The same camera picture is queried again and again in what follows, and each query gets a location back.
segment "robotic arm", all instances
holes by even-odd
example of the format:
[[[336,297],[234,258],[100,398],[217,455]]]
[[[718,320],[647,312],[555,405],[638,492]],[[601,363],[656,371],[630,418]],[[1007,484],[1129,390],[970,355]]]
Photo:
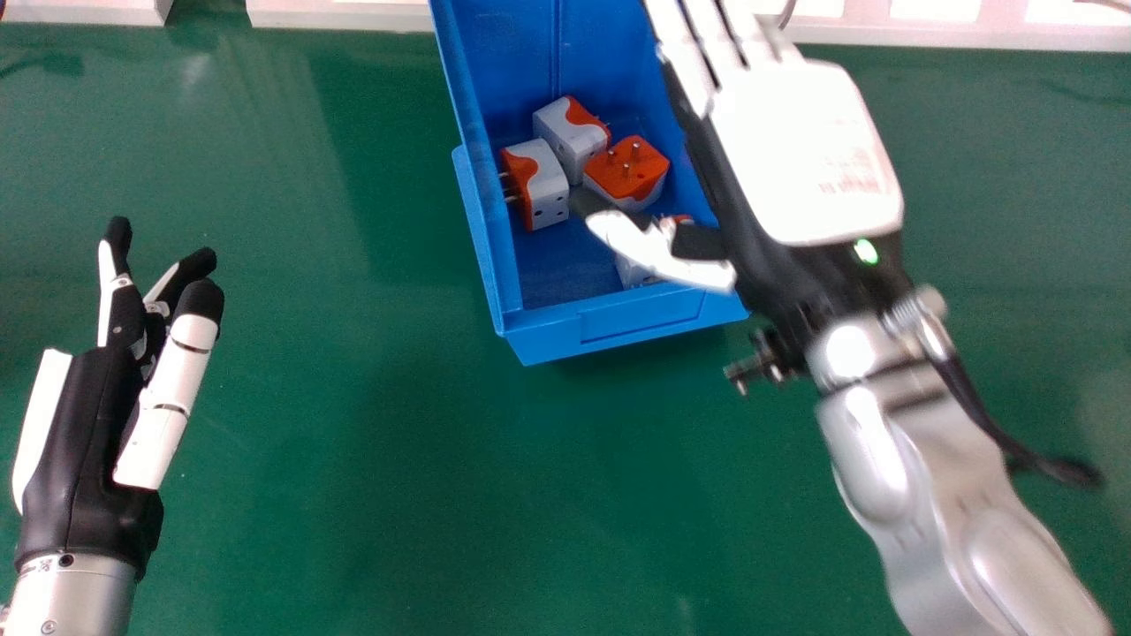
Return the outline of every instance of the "robotic arm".
[[[2,636],[126,634],[133,590],[157,548],[157,489],[176,452],[211,347],[224,293],[204,248],[145,295],[115,217],[98,243],[97,346],[44,352],[12,469],[23,515],[18,579]]]
[[[593,208],[599,240],[662,277],[737,292],[774,328],[726,368],[809,375],[837,488],[916,636],[1108,635],[1005,457],[1095,487],[987,414],[932,287],[901,263],[903,195],[848,74],[739,0],[644,0],[668,97],[719,230]]]

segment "green table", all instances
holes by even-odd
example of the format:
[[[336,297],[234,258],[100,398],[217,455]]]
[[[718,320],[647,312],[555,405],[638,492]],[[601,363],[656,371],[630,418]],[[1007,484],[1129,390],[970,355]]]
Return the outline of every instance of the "green table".
[[[1017,487],[1131,630],[1131,63],[810,53],[858,79],[909,268],[992,411],[1106,471],[1099,493]],[[187,0],[165,29],[0,26],[0,466],[40,351],[93,343],[110,215],[143,286],[221,257],[223,337],[131,634],[899,634],[815,392],[723,380],[744,326],[516,362],[458,140],[426,36]]]

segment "robotic hand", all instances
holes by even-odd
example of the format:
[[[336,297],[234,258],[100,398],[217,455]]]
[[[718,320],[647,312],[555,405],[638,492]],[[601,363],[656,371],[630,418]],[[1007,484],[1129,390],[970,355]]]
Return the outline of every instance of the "robotic hand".
[[[848,74],[805,60],[740,0],[644,0],[668,97],[719,230],[598,209],[599,240],[662,277],[737,292],[768,318],[746,383],[810,375],[834,476],[916,636],[1107,635],[1009,481],[1005,456],[1082,487],[986,414],[932,287],[901,265],[903,195]]]
[[[180,444],[219,334],[224,293],[202,248],[144,298],[111,220],[98,243],[97,346],[44,352],[12,469],[23,515],[18,581],[2,636],[126,633],[137,582],[157,548],[157,489]]]

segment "orange and white plug adapter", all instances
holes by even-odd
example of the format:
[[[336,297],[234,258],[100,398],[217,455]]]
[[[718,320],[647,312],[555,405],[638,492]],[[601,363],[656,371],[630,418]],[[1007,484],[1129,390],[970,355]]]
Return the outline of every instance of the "orange and white plug adapter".
[[[517,204],[527,232],[569,218],[569,180],[545,139],[532,139],[500,152],[508,204]]]
[[[639,135],[625,137],[585,166],[585,184],[624,212],[640,212],[659,198],[671,167]]]
[[[534,111],[534,134],[553,148],[571,186],[581,182],[585,164],[612,139],[608,127],[570,95]]]

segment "green led indicator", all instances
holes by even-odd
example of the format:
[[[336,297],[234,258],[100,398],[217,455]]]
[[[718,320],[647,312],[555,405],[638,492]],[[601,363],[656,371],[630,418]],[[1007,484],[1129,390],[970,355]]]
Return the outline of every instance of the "green led indicator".
[[[867,239],[861,239],[853,243],[852,249],[856,252],[856,258],[864,265],[879,265],[880,252],[875,251],[875,246]]]

